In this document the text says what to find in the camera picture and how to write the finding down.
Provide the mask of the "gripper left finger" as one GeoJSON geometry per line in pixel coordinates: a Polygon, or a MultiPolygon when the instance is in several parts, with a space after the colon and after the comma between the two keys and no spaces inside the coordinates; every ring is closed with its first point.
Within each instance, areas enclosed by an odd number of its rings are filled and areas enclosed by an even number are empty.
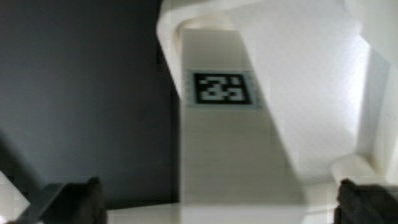
{"type": "Polygon", "coordinates": [[[107,224],[104,187],[86,183],[51,184],[12,224],[107,224]]]}

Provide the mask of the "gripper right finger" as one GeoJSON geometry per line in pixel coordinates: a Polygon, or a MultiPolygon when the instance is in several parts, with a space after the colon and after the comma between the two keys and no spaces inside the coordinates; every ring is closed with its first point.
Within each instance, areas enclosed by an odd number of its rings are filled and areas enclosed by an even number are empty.
{"type": "Polygon", "coordinates": [[[335,224],[398,224],[398,186],[346,179],[337,200],[335,224]]]}

